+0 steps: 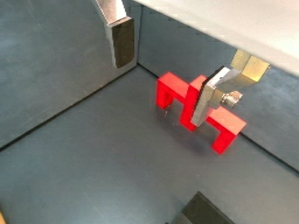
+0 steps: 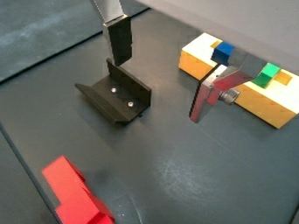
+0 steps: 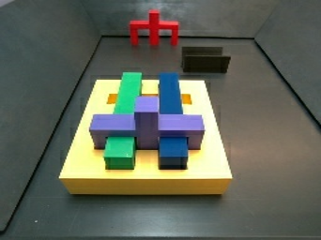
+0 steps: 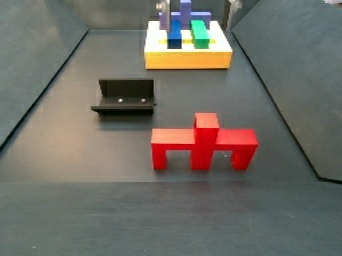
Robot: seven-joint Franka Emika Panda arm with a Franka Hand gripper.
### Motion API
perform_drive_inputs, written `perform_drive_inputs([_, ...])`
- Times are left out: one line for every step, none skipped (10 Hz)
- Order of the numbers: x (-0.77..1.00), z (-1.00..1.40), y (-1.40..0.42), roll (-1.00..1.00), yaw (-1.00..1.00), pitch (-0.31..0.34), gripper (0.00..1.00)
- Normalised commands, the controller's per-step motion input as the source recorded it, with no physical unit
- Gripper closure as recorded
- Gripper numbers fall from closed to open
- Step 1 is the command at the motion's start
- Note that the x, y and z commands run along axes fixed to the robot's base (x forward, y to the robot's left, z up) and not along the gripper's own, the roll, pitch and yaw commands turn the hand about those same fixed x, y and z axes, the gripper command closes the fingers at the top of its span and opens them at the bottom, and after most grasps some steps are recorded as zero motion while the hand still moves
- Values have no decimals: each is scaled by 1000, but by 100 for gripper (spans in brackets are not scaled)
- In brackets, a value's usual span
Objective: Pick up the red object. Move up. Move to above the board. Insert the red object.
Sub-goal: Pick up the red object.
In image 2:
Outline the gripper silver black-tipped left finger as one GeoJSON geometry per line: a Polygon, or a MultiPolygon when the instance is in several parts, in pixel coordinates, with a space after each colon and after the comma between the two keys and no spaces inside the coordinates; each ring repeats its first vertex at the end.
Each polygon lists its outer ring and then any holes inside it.
{"type": "Polygon", "coordinates": [[[132,58],[131,17],[124,13],[119,0],[89,0],[103,19],[103,32],[115,66],[132,58]]]}

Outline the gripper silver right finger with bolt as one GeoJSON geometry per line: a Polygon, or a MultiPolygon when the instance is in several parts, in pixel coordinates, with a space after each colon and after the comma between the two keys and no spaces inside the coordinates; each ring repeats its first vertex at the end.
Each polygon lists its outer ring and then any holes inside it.
{"type": "Polygon", "coordinates": [[[217,100],[228,105],[239,97],[239,91],[233,89],[237,85],[252,81],[267,62],[251,54],[240,54],[237,57],[211,56],[216,65],[208,70],[199,82],[193,96],[189,118],[196,123],[209,111],[217,100]]]}

